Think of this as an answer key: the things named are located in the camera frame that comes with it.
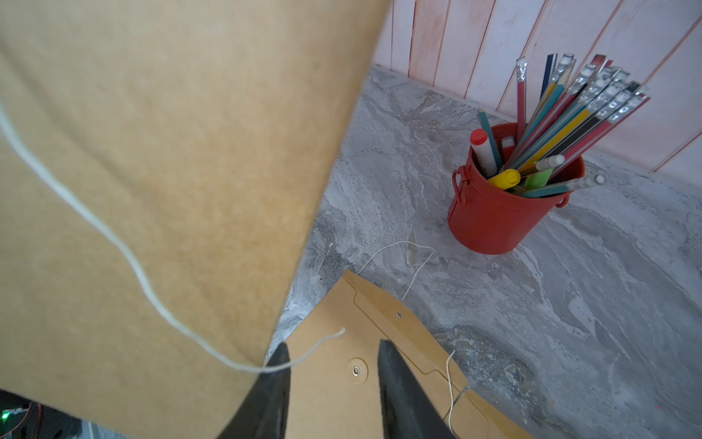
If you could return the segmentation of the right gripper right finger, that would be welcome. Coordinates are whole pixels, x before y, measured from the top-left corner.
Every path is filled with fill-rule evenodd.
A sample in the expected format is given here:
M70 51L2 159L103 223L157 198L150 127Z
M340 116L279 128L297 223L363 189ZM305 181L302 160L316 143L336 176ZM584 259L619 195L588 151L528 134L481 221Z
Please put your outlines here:
M378 384L385 438L453 438L395 344L380 340Z

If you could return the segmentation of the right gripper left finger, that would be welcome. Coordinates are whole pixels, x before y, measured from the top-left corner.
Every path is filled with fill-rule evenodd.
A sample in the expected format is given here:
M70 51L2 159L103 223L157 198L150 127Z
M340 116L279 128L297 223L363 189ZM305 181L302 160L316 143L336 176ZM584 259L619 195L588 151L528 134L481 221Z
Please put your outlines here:
M285 437L290 389L289 368L260 374L219 438Z

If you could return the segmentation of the brown file bag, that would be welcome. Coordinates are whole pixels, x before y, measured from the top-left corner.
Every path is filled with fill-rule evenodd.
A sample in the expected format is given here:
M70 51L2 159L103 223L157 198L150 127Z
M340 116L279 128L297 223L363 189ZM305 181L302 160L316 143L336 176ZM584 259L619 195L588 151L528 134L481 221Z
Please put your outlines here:
M445 362L450 406L444 422L454 438L532 438L524 428L473 391L464 379L453 350Z
M214 438L263 365L385 1L1 5L1 387Z
M292 369L287 437L383 437L378 349L386 339L422 386L431 414L458 438L486 438L490 422L428 329L400 298L358 274L344 272L336 283L322 279L329 254L306 249L277 331L294 357L328 334L342 334Z

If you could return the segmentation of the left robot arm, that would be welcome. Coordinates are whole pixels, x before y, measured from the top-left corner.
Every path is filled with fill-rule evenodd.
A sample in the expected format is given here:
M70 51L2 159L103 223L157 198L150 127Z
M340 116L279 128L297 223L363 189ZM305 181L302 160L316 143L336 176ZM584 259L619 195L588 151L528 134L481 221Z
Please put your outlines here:
M21 439L77 438L82 422L67 413L1 391L1 437Z

